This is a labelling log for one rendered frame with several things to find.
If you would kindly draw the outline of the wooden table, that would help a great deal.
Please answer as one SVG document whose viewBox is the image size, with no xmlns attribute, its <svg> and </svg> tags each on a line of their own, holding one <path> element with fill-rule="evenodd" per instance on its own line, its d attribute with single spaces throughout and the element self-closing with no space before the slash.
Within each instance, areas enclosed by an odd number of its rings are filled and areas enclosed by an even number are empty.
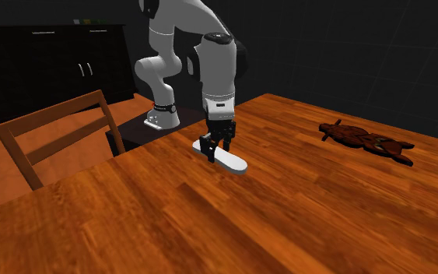
<svg viewBox="0 0 438 274">
<path fill-rule="evenodd" d="M 438 274 L 438 139 L 272 94 L 236 114 L 243 175 L 198 122 L 0 205 L 0 274 Z M 338 119 L 413 166 L 323 142 Z"/>
</svg>

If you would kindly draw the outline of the brown flat animal figure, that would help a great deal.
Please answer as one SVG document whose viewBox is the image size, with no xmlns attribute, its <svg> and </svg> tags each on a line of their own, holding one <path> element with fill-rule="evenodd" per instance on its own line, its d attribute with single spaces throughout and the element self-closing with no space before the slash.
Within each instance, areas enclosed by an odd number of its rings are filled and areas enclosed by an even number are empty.
<svg viewBox="0 0 438 274">
<path fill-rule="evenodd" d="M 351 148 L 363 148 L 365 151 L 384 157 L 404 165 L 413 166 L 413 162 L 402 155 L 403 149 L 413 149 L 414 144 L 409 142 L 396 141 L 392 138 L 369 133 L 368 131 L 351 125 L 342 125 L 342 120 L 338 119 L 334 124 L 322 123 L 319 131 L 324 133 L 322 141 L 332 138 Z"/>
</svg>

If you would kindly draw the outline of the dark robot stand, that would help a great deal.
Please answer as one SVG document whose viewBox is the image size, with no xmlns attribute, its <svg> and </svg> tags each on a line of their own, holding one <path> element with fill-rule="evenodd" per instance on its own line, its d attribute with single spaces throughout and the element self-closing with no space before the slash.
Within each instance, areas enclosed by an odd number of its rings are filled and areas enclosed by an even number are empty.
<svg viewBox="0 0 438 274">
<path fill-rule="evenodd" d="M 185 128 L 205 118 L 204 111 L 192 110 L 186 107 L 177 107 L 177 113 L 180 119 L 180 124 L 176 128 L 166 130 L 155 130 L 144 124 L 146 113 L 126 121 L 122 125 L 118 125 L 117 129 L 121 134 L 121 139 L 124 144 L 125 151 L 133 150 L 134 148 L 145 145 L 172 132 Z"/>
</svg>

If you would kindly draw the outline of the white flat oval remote control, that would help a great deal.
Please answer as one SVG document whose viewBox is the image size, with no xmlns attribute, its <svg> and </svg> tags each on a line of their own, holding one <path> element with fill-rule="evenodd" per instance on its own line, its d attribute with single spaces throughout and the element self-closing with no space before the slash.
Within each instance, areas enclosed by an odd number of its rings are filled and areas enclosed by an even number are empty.
<svg viewBox="0 0 438 274">
<path fill-rule="evenodd" d="M 225 151 L 217 146 L 214 151 L 214 163 L 224 167 L 233 174 L 245 174 L 248 168 L 247 162 L 242 158 Z"/>
</svg>

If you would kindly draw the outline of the dark wooden sideboard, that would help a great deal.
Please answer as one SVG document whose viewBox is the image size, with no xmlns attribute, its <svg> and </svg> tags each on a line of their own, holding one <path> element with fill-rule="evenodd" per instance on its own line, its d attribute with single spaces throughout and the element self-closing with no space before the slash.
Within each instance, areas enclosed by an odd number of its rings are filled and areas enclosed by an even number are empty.
<svg viewBox="0 0 438 274">
<path fill-rule="evenodd" d="M 0 26 L 0 123 L 94 90 L 137 90 L 121 24 Z"/>
</svg>

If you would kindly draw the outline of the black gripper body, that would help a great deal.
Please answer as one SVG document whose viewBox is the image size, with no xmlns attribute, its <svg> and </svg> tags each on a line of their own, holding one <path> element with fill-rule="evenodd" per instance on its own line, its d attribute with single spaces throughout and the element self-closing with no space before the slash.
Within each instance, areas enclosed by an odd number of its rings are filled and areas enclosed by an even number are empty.
<svg viewBox="0 0 438 274">
<path fill-rule="evenodd" d="M 233 120 L 206 120 L 208 132 L 213 140 L 232 139 L 235 137 L 236 122 Z"/>
</svg>

